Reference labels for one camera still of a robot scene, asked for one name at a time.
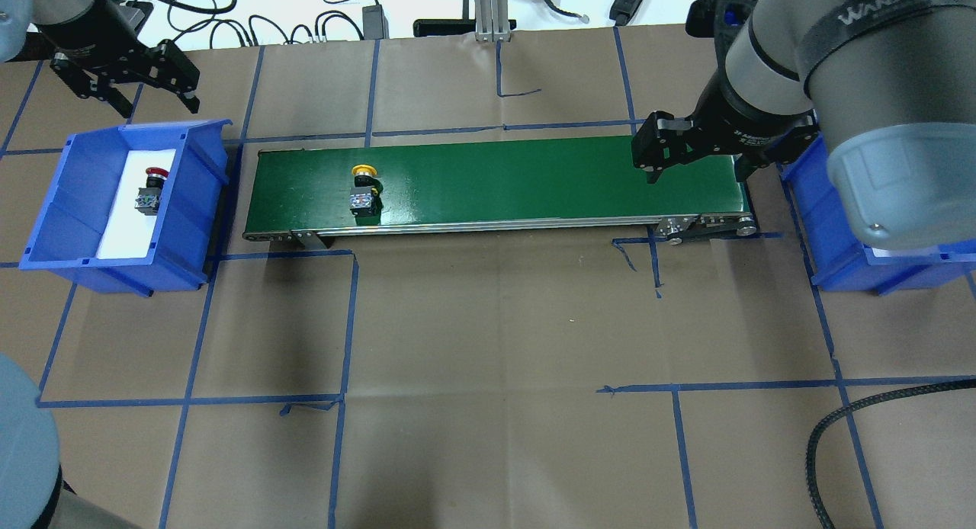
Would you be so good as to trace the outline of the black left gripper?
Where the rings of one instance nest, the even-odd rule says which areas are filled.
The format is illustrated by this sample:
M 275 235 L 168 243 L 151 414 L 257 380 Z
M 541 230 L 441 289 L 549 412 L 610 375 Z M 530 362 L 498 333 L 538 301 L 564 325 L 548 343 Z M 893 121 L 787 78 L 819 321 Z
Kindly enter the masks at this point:
M 191 114 L 200 109 L 196 94 L 200 71 L 174 40 L 164 39 L 156 46 L 120 40 L 58 49 L 51 70 L 77 98 L 97 98 L 125 119 L 132 117 L 132 102 L 118 85 L 142 83 L 164 89 L 177 95 Z

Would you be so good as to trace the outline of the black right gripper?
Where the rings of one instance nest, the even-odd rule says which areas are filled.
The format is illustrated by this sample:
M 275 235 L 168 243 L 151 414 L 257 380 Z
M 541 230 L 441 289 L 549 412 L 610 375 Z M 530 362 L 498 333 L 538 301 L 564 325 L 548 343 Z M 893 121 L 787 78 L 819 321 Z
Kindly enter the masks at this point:
M 819 133 L 812 110 L 784 116 L 756 109 L 737 94 L 723 69 L 712 74 L 694 111 L 676 117 L 652 112 L 631 140 L 632 165 L 655 184 L 674 165 L 709 156 L 736 156 L 736 181 L 798 156 Z

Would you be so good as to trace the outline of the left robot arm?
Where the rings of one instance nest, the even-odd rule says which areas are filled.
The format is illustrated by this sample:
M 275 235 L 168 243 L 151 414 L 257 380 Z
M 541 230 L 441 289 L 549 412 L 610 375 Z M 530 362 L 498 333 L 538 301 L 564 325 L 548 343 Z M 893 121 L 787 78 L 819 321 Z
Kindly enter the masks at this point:
M 24 52 L 35 27 L 49 67 L 77 98 L 98 99 L 129 118 L 133 103 L 118 87 L 144 84 L 198 112 L 198 67 L 174 40 L 147 46 L 137 38 L 151 15 L 149 2 L 2 0 L 1 11 L 4 63 Z

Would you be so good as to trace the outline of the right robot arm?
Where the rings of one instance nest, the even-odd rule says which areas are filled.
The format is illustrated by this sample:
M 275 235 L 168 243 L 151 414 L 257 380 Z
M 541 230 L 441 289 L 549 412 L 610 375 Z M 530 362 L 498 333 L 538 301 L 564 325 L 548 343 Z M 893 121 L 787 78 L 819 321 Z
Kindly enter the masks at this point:
M 854 236 L 881 250 L 972 240 L 975 0 L 696 0 L 686 30 L 717 70 L 694 111 L 653 112 L 631 141 L 649 183 L 819 133 Z

